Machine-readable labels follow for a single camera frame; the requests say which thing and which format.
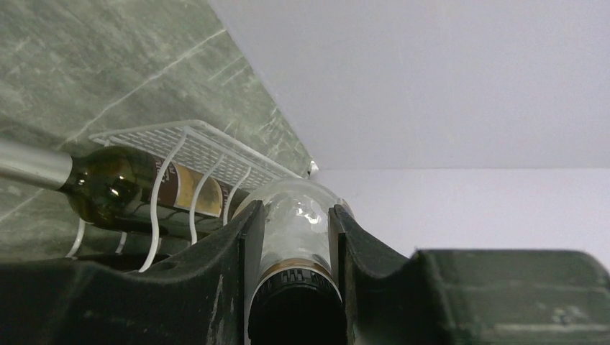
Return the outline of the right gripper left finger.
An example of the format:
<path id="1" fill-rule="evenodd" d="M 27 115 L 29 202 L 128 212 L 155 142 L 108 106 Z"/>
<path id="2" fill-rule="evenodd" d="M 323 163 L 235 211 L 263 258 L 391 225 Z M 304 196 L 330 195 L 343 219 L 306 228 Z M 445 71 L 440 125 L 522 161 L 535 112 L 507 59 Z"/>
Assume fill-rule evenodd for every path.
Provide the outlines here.
<path id="1" fill-rule="evenodd" d="M 264 226 L 253 201 L 142 273 L 55 259 L 1 266 L 3 344 L 243 344 Z"/>

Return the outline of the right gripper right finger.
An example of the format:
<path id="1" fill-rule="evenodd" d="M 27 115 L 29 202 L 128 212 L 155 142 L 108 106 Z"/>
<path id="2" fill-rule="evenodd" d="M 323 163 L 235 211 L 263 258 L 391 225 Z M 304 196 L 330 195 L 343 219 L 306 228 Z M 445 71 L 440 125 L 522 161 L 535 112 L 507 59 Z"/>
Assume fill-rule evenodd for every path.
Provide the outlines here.
<path id="1" fill-rule="evenodd" d="M 569 250 L 399 254 L 329 210 L 349 344 L 607 344 L 609 273 Z"/>

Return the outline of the clear bottle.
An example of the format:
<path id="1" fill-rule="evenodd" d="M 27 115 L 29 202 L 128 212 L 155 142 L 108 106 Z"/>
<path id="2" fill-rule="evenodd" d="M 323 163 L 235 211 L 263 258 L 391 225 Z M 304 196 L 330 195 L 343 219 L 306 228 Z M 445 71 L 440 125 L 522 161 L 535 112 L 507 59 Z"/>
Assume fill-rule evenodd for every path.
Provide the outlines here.
<path id="1" fill-rule="evenodd" d="M 342 296 L 332 276 L 329 210 L 342 199 L 307 179 L 274 180 L 237 207 L 261 201 L 264 232 L 247 307 L 250 344 L 346 344 Z"/>

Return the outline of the dark bottle silver cap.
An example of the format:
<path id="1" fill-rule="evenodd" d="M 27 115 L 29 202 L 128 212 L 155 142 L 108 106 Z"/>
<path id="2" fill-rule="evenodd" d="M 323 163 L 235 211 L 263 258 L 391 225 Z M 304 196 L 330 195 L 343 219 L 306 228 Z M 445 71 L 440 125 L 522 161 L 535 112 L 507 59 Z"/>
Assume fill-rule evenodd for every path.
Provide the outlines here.
<path id="1" fill-rule="evenodd" d="M 1 140 L 1 176 L 64 194 L 86 223 L 100 229 L 151 234 L 150 217 L 155 179 L 162 157 L 134 147 L 103 147 L 82 157 L 66 152 Z M 190 239 L 189 209 L 199 238 L 223 225 L 248 196 L 210 177 L 199 194 L 203 175 L 171 162 L 158 191 L 157 217 L 161 237 Z"/>

